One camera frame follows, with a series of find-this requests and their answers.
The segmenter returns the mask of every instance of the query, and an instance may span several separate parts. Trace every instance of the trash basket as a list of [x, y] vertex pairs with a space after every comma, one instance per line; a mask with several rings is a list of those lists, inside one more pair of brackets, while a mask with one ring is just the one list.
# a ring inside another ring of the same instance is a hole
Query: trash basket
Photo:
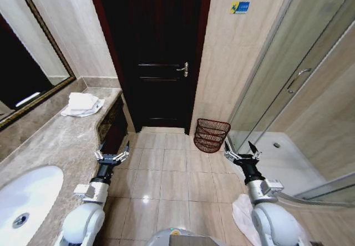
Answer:
[[226, 122], [198, 119], [194, 144], [205, 153], [217, 152], [226, 138], [231, 125]]

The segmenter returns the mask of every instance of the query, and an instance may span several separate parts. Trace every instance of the marble countertop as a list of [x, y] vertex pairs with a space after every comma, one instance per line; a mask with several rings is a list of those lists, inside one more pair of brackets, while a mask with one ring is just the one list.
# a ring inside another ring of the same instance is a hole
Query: marble countertop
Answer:
[[76, 185], [89, 183], [98, 167], [93, 154], [99, 147], [97, 127], [121, 89], [87, 88], [84, 93], [105, 99], [96, 114], [63, 117], [57, 113], [0, 163], [0, 188], [37, 167], [54, 165], [63, 170], [64, 181], [57, 200], [28, 245], [54, 245], [65, 216], [82, 203], [73, 194]]

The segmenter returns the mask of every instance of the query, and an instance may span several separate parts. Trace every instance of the mirror frame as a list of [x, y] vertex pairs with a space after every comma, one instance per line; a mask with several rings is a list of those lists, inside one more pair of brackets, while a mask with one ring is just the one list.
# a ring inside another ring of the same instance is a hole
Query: mirror frame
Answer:
[[12, 114], [8, 115], [4, 119], [0, 121], [0, 131], [4, 130], [6, 127], [8, 127], [10, 124], [14, 123], [16, 120], [18, 120], [20, 117], [25, 115], [26, 113], [30, 112], [32, 109], [34, 109], [36, 106], [40, 105], [42, 102], [46, 101], [48, 98], [50, 98], [52, 95], [57, 93], [60, 89], [64, 88], [71, 82], [73, 82], [76, 77], [70, 68], [67, 60], [65, 59], [62, 51], [59, 49], [57, 42], [54, 40], [51, 32], [49, 31], [47, 25], [45, 24], [42, 16], [39, 14], [36, 6], [34, 5], [32, 0], [25, 0], [27, 6], [31, 10], [32, 14], [34, 15], [35, 19], [37, 20], [39, 26], [41, 27], [42, 31], [44, 32], [45, 36], [48, 38], [50, 44], [52, 45], [55, 53], [57, 54], [58, 58], [62, 62], [63, 66], [67, 70], [69, 77], [56, 86], [54, 86], [52, 89], [48, 90], [44, 94], [42, 94], [40, 97], [32, 100], [30, 103], [27, 105], [24, 105], [22, 108], [19, 110], [13, 112]]

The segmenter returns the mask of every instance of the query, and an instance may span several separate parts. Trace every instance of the door handle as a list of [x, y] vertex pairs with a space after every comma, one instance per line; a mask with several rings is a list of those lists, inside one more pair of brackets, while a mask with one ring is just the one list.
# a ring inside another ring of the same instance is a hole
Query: door handle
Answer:
[[295, 81], [298, 79], [298, 77], [300, 77], [303, 73], [309, 73], [311, 70], [312, 70], [311, 68], [301, 70], [301, 71], [297, 74], [297, 76], [296, 76], [295, 78], [293, 78], [293, 80], [290, 82], [290, 84], [289, 84], [288, 87], [287, 87], [287, 91], [288, 91], [290, 94], [293, 94], [295, 91], [291, 90], [292, 85], [295, 83]]
[[187, 77], [188, 74], [189, 74], [189, 63], [188, 62], [185, 62], [185, 66], [181, 69], [176, 69], [177, 71], [181, 71], [183, 70], [184, 71], [184, 77]]

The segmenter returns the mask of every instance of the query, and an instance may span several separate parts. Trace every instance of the white cloth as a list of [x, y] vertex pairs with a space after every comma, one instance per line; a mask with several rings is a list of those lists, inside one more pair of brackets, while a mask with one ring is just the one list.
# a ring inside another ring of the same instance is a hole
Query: white cloth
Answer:
[[[238, 199], [233, 202], [232, 209], [233, 219], [239, 230], [243, 232], [253, 246], [261, 246], [259, 234], [251, 220], [251, 211], [253, 210], [253, 206], [250, 202], [249, 196], [246, 194], [239, 195]], [[307, 233], [299, 223], [298, 227], [301, 232], [301, 242], [303, 245], [310, 245]]]
[[105, 99], [99, 99], [92, 94], [70, 93], [68, 106], [60, 114], [86, 117], [98, 112], [104, 103]]

